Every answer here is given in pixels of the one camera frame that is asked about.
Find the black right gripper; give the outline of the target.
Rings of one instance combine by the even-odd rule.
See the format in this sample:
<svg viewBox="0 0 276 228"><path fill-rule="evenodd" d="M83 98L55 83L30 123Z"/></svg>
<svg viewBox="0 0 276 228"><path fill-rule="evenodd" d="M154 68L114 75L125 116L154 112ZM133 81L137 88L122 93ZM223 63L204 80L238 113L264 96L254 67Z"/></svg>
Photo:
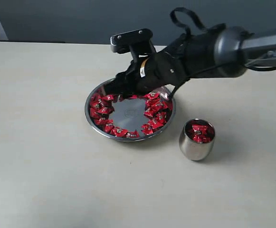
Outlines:
<svg viewBox="0 0 276 228"><path fill-rule="evenodd" d="M173 57L166 51L152 54L140 64L136 73L118 73L114 80L104 85L106 95L121 95L129 98L133 95L145 95L165 85L180 87L190 75L190 71L181 58Z"/></svg>

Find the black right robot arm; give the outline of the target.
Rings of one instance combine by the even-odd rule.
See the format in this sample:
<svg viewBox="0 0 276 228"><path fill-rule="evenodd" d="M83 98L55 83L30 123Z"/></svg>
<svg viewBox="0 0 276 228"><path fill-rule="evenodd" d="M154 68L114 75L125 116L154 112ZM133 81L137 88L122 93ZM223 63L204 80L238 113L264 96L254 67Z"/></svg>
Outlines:
<svg viewBox="0 0 276 228"><path fill-rule="evenodd" d="M103 87L106 94L145 95L159 87L179 89L190 79L236 78L247 69L276 70L276 29L252 34L242 27L211 28L179 38L141 57L135 50L124 72Z"/></svg>

